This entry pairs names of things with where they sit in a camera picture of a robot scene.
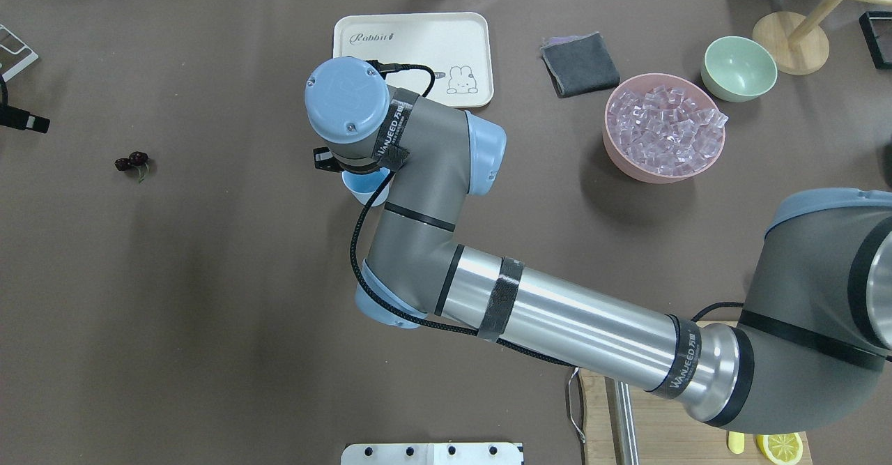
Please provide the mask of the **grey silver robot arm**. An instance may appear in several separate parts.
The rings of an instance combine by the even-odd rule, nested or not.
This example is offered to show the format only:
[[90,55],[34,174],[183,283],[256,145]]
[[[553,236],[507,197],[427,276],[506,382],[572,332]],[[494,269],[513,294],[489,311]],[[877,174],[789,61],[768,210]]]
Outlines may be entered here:
[[393,326],[428,326],[582,367],[747,434],[825,426],[856,410],[890,364],[890,194],[806,190],[784,200],[736,325],[700,326],[459,245],[469,195],[486,195],[506,132],[386,84],[373,63],[321,63],[304,89],[324,140],[316,167],[386,173],[357,299]]

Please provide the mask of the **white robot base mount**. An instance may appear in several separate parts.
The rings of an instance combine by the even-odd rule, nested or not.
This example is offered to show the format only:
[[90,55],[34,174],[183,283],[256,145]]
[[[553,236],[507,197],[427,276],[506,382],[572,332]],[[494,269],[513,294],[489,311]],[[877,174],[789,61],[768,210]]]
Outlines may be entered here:
[[354,443],[341,464],[523,464],[522,443]]

